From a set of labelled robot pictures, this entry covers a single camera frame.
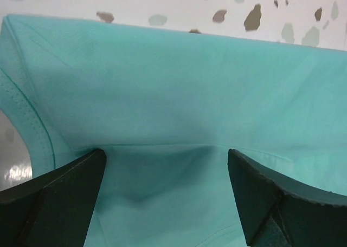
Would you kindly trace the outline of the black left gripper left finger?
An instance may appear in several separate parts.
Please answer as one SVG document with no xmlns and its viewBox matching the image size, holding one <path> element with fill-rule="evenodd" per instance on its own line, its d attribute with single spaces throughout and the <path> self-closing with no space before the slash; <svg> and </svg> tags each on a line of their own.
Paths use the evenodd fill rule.
<svg viewBox="0 0 347 247">
<path fill-rule="evenodd" d="M 83 246 L 105 167 L 95 149 L 1 191 L 1 246 Z"/>
</svg>

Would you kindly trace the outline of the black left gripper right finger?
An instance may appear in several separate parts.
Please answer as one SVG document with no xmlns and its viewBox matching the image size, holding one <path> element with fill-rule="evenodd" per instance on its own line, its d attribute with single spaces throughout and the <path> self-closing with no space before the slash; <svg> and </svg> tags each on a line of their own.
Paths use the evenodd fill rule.
<svg viewBox="0 0 347 247">
<path fill-rule="evenodd" d="M 243 153 L 228 172 L 247 246 L 346 246 L 346 196 L 309 186 Z"/>
</svg>

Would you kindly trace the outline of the mint green t-shirt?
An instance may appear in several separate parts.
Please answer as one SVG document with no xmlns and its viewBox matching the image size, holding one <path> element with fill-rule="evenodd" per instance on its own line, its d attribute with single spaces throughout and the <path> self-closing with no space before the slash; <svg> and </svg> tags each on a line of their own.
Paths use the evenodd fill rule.
<svg viewBox="0 0 347 247">
<path fill-rule="evenodd" d="M 346 196 L 346 52 L 8 15 L 1 111 L 32 179 L 106 167 L 83 246 L 247 246 L 228 152 Z"/>
</svg>

